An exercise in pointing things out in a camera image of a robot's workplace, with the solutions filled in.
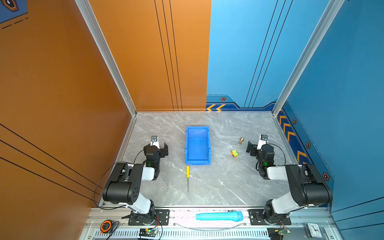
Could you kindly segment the yellow handled screwdriver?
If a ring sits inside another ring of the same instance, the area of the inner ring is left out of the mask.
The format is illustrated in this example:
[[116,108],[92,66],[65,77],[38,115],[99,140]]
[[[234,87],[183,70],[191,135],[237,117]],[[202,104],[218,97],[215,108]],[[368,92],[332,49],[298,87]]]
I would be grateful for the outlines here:
[[187,194],[189,195],[190,194],[190,182],[189,182],[189,179],[190,179],[190,166],[186,166],[186,177],[187,177]]

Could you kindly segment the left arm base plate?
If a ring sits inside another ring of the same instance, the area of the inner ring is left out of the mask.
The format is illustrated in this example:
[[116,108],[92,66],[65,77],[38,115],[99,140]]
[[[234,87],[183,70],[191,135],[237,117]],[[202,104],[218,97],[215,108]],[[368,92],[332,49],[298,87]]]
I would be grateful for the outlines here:
[[154,212],[140,215],[131,212],[126,216],[129,220],[129,226],[155,226],[157,224],[162,226],[168,226],[170,220],[170,210],[168,209],[155,209]]

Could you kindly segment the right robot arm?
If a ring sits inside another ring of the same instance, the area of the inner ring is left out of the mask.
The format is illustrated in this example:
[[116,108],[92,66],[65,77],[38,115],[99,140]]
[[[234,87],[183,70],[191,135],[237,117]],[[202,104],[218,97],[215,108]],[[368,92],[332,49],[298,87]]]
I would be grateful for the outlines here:
[[265,180],[287,181],[289,192],[268,200],[260,217],[275,225],[289,218],[289,214],[304,207],[330,204],[333,194],[315,165],[275,165],[274,147],[270,144],[248,142],[247,153],[256,157],[256,170]]

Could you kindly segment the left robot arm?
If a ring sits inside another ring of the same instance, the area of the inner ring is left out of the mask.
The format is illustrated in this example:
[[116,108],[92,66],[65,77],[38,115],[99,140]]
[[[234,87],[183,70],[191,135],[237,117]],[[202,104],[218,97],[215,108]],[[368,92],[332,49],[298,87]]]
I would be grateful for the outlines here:
[[103,200],[132,210],[127,218],[144,225],[156,220],[155,204],[140,193],[142,181],[155,181],[160,173],[161,159],[169,154],[168,145],[158,148],[155,144],[144,147],[143,164],[117,163],[103,190]]

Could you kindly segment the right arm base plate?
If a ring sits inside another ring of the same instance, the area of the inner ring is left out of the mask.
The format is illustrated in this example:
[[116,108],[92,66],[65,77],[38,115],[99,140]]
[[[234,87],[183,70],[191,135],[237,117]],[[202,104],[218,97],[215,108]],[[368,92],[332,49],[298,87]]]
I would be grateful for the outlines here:
[[267,213],[264,209],[250,209],[248,214],[252,226],[280,225],[281,223],[290,226],[292,224],[288,214],[276,214],[273,211]]

